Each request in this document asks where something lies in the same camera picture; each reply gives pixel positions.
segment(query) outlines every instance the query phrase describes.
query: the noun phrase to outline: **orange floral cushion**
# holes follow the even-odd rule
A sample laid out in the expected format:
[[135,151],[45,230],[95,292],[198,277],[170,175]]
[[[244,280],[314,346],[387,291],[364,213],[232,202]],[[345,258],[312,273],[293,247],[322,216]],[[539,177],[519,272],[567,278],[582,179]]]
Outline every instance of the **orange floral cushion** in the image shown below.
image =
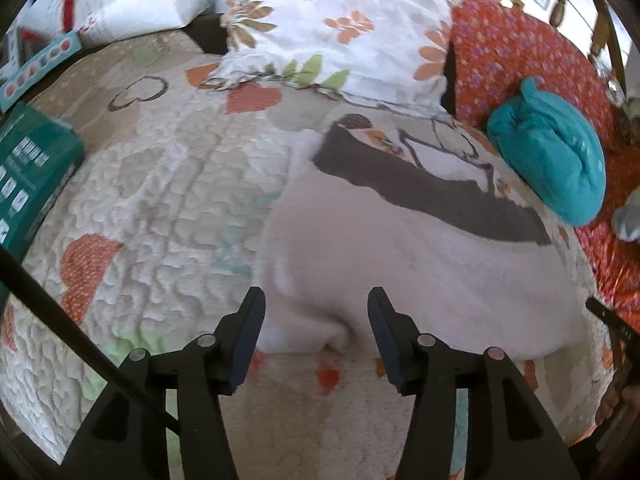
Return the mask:
[[603,148],[618,146],[604,86],[591,63],[548,23],[518,9],[465,0],[453,9],[456,118],[482,129],[491,111],[524,78],[573,106],[593,125]]
[[640,244],[616,238],[613,212],[640,185],[640,146],[606,151],[607,191],[596,219],[575,230],[591,262],[598,291],[615,311],[640,332]]

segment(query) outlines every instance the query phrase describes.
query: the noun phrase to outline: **human hand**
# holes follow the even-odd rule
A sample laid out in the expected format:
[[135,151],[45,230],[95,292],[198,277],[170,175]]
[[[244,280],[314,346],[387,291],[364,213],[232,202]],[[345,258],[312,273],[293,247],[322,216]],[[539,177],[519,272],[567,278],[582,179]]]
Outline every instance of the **human hand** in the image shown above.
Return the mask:
[[[607,391],[600,400],[600,405],[596,411],[596,424],[599,426],[613,415],[613,411],[620,402],[618,394],[620,385],[614,379],[607,387]],[[628,386],[622,391],[622,399],[629,406],[629,409],[636,415],[640,413],[640,386]]]

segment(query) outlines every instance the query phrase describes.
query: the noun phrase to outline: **white pillow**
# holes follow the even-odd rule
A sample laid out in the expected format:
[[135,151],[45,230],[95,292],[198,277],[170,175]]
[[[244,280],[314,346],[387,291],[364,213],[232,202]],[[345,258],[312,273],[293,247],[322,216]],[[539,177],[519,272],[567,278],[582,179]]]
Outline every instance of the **white pillow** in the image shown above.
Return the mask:
[[208,82],[225,89],[268,73],[428,116],[441,110],[459,1],[227,0],[229,53]]

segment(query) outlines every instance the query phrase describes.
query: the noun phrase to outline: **teal box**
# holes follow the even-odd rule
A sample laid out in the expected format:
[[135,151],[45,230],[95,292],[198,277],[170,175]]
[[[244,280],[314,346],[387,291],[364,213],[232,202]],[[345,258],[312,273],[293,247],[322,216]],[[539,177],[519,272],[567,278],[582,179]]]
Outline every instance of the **teal box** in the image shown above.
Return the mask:
[[[24,103],[0,128],[0,244],[19,262],[83,159],[70,126]],[[7,295],[0,283],[0,313]]]
[[6,112],[22,95],[47,73],[82,50],[78,33],[68,32],[53,40],[0,86],[0,110]]

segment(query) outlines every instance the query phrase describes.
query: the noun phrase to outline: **teal fabric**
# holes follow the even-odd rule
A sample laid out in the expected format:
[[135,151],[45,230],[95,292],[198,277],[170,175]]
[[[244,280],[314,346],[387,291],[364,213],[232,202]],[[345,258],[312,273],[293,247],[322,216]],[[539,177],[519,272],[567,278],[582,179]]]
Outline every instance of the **teal fabric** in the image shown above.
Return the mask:
[[538,90],[534,78],[520,92],[489,117],[489,140],[558,216],[587,224],[602,207],[606,185],[596,132],[564,99]]

